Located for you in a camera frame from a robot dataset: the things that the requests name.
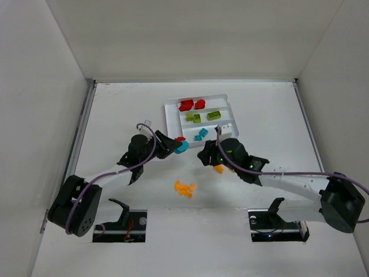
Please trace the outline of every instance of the red block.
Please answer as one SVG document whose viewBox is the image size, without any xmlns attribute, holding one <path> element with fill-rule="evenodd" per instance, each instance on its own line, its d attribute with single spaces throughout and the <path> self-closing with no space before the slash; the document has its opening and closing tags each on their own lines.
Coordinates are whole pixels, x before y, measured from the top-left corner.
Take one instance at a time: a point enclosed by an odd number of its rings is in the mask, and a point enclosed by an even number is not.
<svg viewBox="0 0 369 277">
<path fill-rule="evenodd" d="M 195 104 L 195 110 L 201 110 L 205 108 L 205 100 L 200 99 L 198 102 L 196 102 Z"/>
<path fill-rule="evenodd" d="M 192 99 L 181 101 L 180 103 L 181 103 L 180 108 L 179 108 L 180 111 L 189 111 L 192 109 L 194 105 L 194 101 Z"/>
<path fill-rule="evenodd" d="M 176 140 L 176 141 L 184 141 L 184 140 L 186 140 L 186 138 L 185 137 L 176 137 L 174 140 Z"/>
</svg>

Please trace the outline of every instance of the white tray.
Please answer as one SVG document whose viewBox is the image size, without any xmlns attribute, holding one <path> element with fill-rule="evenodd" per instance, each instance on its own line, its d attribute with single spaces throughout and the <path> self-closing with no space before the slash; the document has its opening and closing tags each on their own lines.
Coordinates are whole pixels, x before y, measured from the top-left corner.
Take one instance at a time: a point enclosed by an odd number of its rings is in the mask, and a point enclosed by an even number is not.
<svg viewBox="0 0 369 277">
<path fill-rule="evenodd" d="M 195 105 L 190 111 L 179 111 L 180 102 L 192 99 L 194 103 L 203 99 L 206 101 L 205 108 L 195 110 Z M 219 124 L 229 124 L 232 129 L 232 137 L 237 138 L 239 135 L 235 117 L 232 112 L 231 105 L 228 103 L 226 94 L 209 95 L 192 98 L 177 98 L 164 101 L 165 117 L 167 120 L 168 137 L 174 139 L 176 137 L 185 137 L 190 147 L 197 147 L 205 144 L 206 140 L 215 140 L 215 127 Z M 207 113 L 212 111 L 220 111 L 221 118 L 208 120 Z M 201 123 L 187 121 L 187 114 L 200 114 Z M 195 136 L 200 130 L 205 128 L 208 134 L 202 141 L 195 141 Z"/>
</svg>

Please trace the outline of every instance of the blue object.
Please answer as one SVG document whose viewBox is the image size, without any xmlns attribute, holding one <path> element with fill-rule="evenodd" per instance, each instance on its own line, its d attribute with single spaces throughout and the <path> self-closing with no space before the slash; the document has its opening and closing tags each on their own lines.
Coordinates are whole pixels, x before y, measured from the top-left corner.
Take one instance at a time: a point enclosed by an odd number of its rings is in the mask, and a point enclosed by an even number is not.
<svg viewBox="0 0 369 277">
<path fill-rule="evenodd" d="M 176 150 L 174 150 L 174 152 L 176 154 L 181 154 L 190 147 L 190 144 L 186 140 L 181 141 L 181 142 L 182 142 L 182 146 L 180 146 Z"/>
<path fill-rule="evenodd" d="M 207 134 L 209 133 L 208 130 L 206 130 L 205 128 L 202 128 L 201 131 L 199 132 L 200 136 L 205 137 Z"/>
<path fill-rule="evenodd" d="M 202 141 L 202 136 L 200 136 L 199 134 L 195 136 L 195 141 Z"/>
</svg>

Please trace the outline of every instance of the green block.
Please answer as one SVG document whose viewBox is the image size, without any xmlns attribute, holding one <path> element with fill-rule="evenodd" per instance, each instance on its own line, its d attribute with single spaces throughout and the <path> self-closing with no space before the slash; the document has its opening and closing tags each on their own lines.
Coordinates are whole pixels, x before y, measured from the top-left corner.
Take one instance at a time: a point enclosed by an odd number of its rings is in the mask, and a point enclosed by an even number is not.
<svg viewBox="0 0 369 277">
<path fill-rule="evenodd" d="M 192 120 L 194 120 L 194 115 L 193 114 L 187 114 L 186 119 L 187 119 L 187 121 L 192 121 Z"/>
<path fill-rule="evenodd" d="M 194 114 L 194 123 L 201 123 L 201 117 L 199 114 Z"/>
<path fill-rule="evenodd" d="M 219 111 L 208 113 L 208 120 L 215 120 L 215 119 L 219 119 L 220 117 L 221 117 L 221 114 Z"/>
</svg>

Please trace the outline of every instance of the white table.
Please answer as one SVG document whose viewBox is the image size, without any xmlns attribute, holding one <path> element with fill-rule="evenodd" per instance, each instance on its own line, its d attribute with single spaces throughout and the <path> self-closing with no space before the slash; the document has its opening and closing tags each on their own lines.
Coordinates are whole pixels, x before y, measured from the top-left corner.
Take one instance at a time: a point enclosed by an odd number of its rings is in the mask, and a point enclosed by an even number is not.
<svg viewBox="0 0 369 277">
<path fill-rule="evenodd" d="M 136 123 L 149 119 L 165 134 L 164 100 L 221 93 L 249 154 L 291 171 L 319 171 L 290 82 L 126 83 L 98 84 L 76 174 L 113 166 Z M 77 238 L 49 223 L 33 276 L 366 276 L 353 235 L 323 223 L 309 224 L 306 244 L 251 242 L 247 211 L 237 207 L 267 208 L 276 197 L 299 196 L 244 183 L 228 170 L 220 175 L 202 166 L 199 150 L 152 160 L 135 184 L 101 199 L 149 208 L 144 244 L 92 244 L 92 230 Z M 174 190 L 177 180 L 197 184 L 192 199 Z"/>
</svg>

